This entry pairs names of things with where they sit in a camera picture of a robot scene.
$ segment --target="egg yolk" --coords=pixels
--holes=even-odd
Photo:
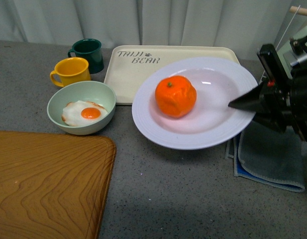
[[[101,115],[100,110],[97,108],[89,107],[82,110],[81,115],[85,119],[93,120]]]

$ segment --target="speckled countertop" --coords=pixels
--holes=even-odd
[[[0,41],[0,130],[64,133],[46,106],[59,90],[49,80],[69,46]],[[104,81],[111,56],[102,50]],[[240,60],[258,80],[259,61]],[[226,143],[181,151],[147,140],[132,120],[131,106],[117,106],[98,135],[117,155],[100,238],[307,239],[307,143],[303,143],[306,191],[294,193],[233,176]]]

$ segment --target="fried egg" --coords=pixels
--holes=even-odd
[[[62,120],[69,126],[86,126],[103,119],[106,109],[91,101],[69,102],[63,108]]]

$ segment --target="egg white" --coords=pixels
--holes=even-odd
[[[100,110],[101,115],[96,119],[86,119],[82,117],[81,112],[85,108],[96,108]],[[108,114],[108,111],[90,101],[77,101],[69,102],[66,107],[63,108],[62,120],[69,126],[86,126],[92,123],[98,122]]]

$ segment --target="bowl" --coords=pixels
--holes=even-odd
[[[98,122],[86,126],[69,126],[62,121],[63,108],[69,102],[91,101],[103,106],[108,114]],[[97,81],[81,81],[70,84],[56,92],[49,100],[47,114],[50,120],[63,131],[75,135],[95,133],[112,119],[116,104],[115,92],[106,84]]]

